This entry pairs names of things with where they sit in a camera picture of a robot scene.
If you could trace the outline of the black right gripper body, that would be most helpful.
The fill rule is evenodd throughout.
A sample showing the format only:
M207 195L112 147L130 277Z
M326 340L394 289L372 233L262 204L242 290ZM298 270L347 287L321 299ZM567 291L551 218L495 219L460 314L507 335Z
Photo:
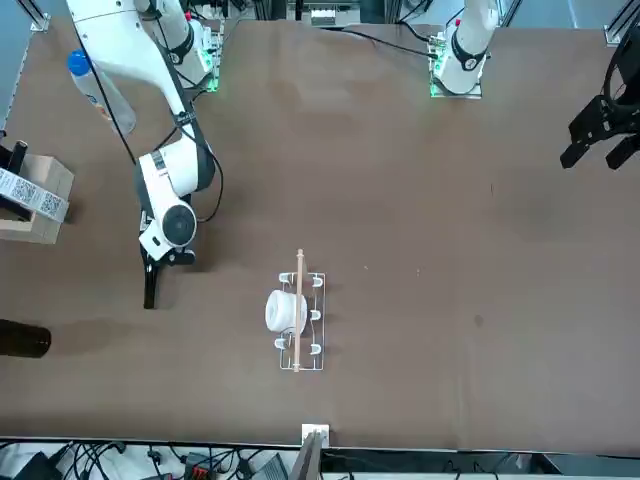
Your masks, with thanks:
M142 262L145 267L151 265L156 268L161 266L193 265L196 260L195 252L186 248L172 248L159 260L155 260L144 247L141 248Z

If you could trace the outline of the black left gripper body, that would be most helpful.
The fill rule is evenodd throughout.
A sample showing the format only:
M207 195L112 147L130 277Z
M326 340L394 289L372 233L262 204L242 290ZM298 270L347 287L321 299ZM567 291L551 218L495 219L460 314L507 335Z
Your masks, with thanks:
M571 143L592 145L637 129L639 38L624 37L605 70L599 94L569 124Z

